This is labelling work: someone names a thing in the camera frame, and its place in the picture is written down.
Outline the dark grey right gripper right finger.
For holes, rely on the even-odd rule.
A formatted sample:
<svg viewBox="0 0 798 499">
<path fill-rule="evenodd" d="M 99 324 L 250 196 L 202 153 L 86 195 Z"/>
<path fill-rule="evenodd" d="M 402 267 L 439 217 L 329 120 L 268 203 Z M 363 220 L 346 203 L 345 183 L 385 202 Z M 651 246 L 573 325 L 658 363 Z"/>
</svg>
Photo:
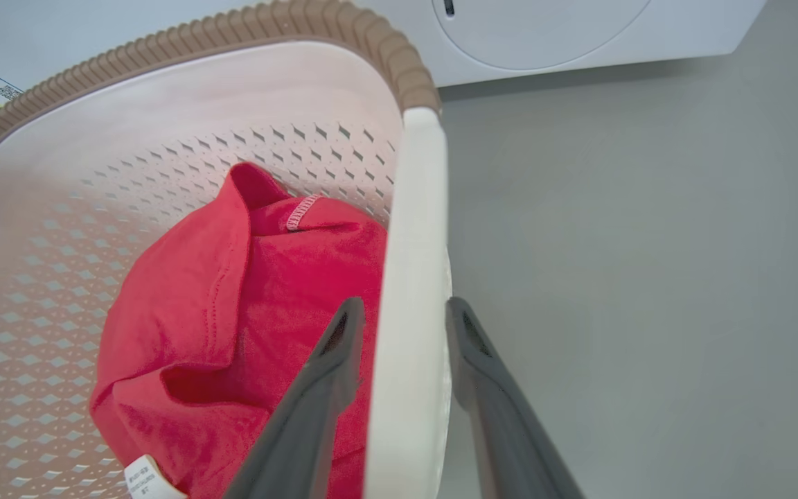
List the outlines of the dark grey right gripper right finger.
<svg viewBox="0 0 798 499">
<path fill-rule="evenodd" d="M 471 420 L 484 498 L 583 498 L 471 304 L 446 302 L 454 398 Z"/>
</svg>

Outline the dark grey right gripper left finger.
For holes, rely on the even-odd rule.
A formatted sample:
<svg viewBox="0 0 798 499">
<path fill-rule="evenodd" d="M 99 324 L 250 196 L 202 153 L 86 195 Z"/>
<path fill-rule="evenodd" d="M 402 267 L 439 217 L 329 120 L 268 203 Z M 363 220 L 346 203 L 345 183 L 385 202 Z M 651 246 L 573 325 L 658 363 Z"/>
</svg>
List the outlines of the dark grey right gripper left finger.
<svg viewBox="0 0 798 499">
<path fill-rule="evenodd" d="M 225 498 L 324 498 L 339 415 L 354 401 L 365 325 L 361 297 L 337 309 Z"/>
</svg>

